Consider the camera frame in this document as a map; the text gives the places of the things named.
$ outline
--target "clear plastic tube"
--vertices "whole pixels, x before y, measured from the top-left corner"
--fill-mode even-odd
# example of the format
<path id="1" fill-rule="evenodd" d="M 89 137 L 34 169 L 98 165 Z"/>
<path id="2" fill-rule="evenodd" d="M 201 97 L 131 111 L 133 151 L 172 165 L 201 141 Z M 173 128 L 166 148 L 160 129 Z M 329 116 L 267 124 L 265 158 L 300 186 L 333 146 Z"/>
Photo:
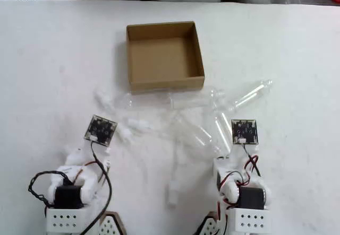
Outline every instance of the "clear plastic tube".
<path id="1" fill-rule="evenodd" d="M 228 113 L 234 114 L 241 108 L 269 93 L 272 84 L 272 80 L 257 82 L 252 87 L 248 88 L 248 90 L 245 90 L 230 101 L 217 99 L 214 103 L 214 108 L 224 108 Z"/>

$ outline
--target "cable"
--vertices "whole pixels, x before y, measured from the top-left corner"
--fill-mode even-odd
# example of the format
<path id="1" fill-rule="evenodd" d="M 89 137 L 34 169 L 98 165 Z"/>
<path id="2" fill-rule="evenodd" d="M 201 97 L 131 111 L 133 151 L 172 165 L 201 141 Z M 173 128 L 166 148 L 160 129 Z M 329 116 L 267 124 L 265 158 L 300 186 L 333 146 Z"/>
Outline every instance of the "cable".
<path id="1" fill-rule="evenodd" d="M 108 183 L 108 188 L 109 188 L 109 195 L 108 195 L 108 199 L 107 199 L 107 202 L 105 204 L 105 206 L 103 207 L 103 209 L 100 211 L 100 213 L 97 215 L 97 217 L 85 228 L 85 230 L 83 230 L 79 235 L 84 235 L 86 234 L 95 224 L 96 222 L 101 218 L 101 216 L 105 213 L 107 207 L 108 207 L 108 204 L 110 203 L 111 201 L 111 197 L 112 197 L 112 185 L 111 185 L 111 181 L 110 181 L 110 178 L 108 177 L 108 174 L 107 172 L 105 171 L 105 168 L 104 168 L 104 165 L 98 160 L 95 152 L 94 152 L 94 149 L 92 147 L 94 141 L 91 142 L 91 150 L 92 150 L 92 154 L 93 154 L 93 157 L 95 158 L 95 161 L 96 163 L 98 164 L 98 166 L 100 167 L 100 169 L 102 170 L 102 172 L 104 173 L 104 176 L 107 180 L 107 183 Z"/>
<path id="2" fill-rule="evenodd" d="M 88 163 L 84 164 L 83 166 L 88 166 L 88 165 L 93 164 L 93 163 L 96 163 L 96 162 L 95 162 L 95 161 L 88 162 Z M 83 169 L 80 169 L 80 170 L 78 171 L 78 173 L 75 175 L 75 178 L 74 178 L 74 180 L 73 180 L 73 185 L 75 184 L 75 182 L 76 182 L 78 176 L 79 176 L 80 173 L 82 173 L 82 172 L 83 172 Z"/>
<path id="3" fill-rule="evenodd" d="M 243 180 L 242 174 L 241 174 L 239 171 L 234 170 L 234 171 L 231 171 L 230 173 L 228 173 L 228 175 L 227 175 L 227 176 L 222 180 L 222 182 L 219 184 L 219 191 L 220 191 L 220 189 L 222 188 L 222 186 L 224 185 L 224 183 L 227 181 L 227 178 L 228 178 L 229 176 L 231 176 L 232 174 L 234 174 L 234 173 L 237 173 L 237 174 L 239 174 L 239 175 L 241 176 L 241 178 L 242 178 L 242 183 L 241 183 L 241 184 L 244 184 L 244 180 Z"/>
<path id="4" fill-rule="evenodd" d="M 62 177 L 64 178 L 63 183 L 64 183 L 65 185 L 72 185 L 72 182 L 69 180 L 68 176 L 67 176 L 65 173 L 63 173 L 63 172 L 61 172 L 61 171 L 57 171 L 57 170 L 48 170 L 48 171 L 39 172 L 39 173 L 37 173 L 37 174 L 31 179 L 31 182 L 30 182 L 30 184 L 29 184 L 29 186 L 28 186 L 28 191 L 29 191 L 30 193 L 32 193 L 32 194 L 34 195 L 35 198 L 37 198 L 37 199 L 40 200 L 40 201 L 43 201 L 43 202 L 45 203 L 45 206 L 47 206 L 47 207 L 53 207 L 53 204 L 50 204 L 50 203 L 48 202 L 48 200 L 44 197 L 43 194 L 37 194 L 37 193 L 34 192 L 34 190 L 33 190 L 33 185 L 34 185 L 34 183 L 36 182 L 37 178 L 40 177 L 41 175 L 45 175 L 45 174 L 57 174 L 57 175 L 62 176 Z"/>
<path id="5" fill-rule="evenodd" d="M 228 216 L 225 215 L 225 228 L 224 228 L 223 235 L 225 235 L 225 232 L 227 231 L 227 224 L 228 224 Z"/>
<path id="6" fill-rule="evenodd" d="M 256 162 L 253 161 L 252 157 L 250 156 L 250 154 L 248 153 L 248 151 L 245 149 L 245 145 L 242 144 L 242 146 L 243 146 L 243 149 L 244 149 L 245 153 L 246 153 L 247 156 L 249 157 L 249 161 L 251 162 L 251 164 L 252 164 L 253 167 L 255 168 L 257 175 L 259 175 L 259 177 L 261 177 L 261 173 L 260 173 L 259 169 L 258 169 L 257 166 L 256 166 Z"/>

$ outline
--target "circuit board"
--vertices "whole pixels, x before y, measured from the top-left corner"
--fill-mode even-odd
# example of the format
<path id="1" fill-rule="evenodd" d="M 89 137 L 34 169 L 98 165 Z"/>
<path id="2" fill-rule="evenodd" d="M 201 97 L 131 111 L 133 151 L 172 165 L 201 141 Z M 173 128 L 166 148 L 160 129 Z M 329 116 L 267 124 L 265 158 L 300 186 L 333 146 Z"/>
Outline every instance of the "circuit board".
<path id="1" fill-rule="evenodd" d="M 232 120 L 233 144 L 257 145 L 256 120 Z"/>
<path id="2" fill-rule="evenodd" d="M 116 122 L 94 115 L 84 138 L 90 140 L 90 136 L 95 136 L 97 143 L 109 147 L 116 127 Z"/>

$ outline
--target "cardboard box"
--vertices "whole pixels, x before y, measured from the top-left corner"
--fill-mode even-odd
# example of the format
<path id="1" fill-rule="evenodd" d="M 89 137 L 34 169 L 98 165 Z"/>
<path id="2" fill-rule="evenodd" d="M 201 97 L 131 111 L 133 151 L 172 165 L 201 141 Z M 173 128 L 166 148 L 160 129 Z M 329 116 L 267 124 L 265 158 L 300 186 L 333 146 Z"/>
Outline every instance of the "cardboard box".
<path id="1" fill-rule="evenodd" d="M 203 87 L 194 22 L 128 25 L 126 41 L 132 91 Z"/>

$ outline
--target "white plastic mount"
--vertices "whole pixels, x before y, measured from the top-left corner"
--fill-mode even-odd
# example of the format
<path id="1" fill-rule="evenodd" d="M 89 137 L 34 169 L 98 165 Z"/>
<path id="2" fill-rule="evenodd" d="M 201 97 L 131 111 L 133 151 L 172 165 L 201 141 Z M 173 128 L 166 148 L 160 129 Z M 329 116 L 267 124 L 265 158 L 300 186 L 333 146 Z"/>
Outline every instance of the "white plastic mount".
<path id="1" fill-rule="evenodd" d="M 99 227 L 99 235 L 122 235 L 112 216 L 107 215 Z"/>
<path id="2" fill-rule="evenodd" d="M 217 233 L 217 224 L 213 218 L 207 218 L 199 235 L 213 235 Z"/>
<path id="3" fill-rule="evenodd" d="M 244 233 L 271 233 L 269 210 L 250 210 L 247 208 L 231 208 L 227 210 L 227 235 Z"/>
<path id="4" fill-rule="evenodd" d="M 46 211 L 46 231 L 51 233 L 72 233 L 82 232 L 89 221 L 88 216 L 91 214 L 91 207 L 80 209 L 54 209 L 48 208 Z M 92 227 L 88 234 L 98 231 L 99 222 Z"/>

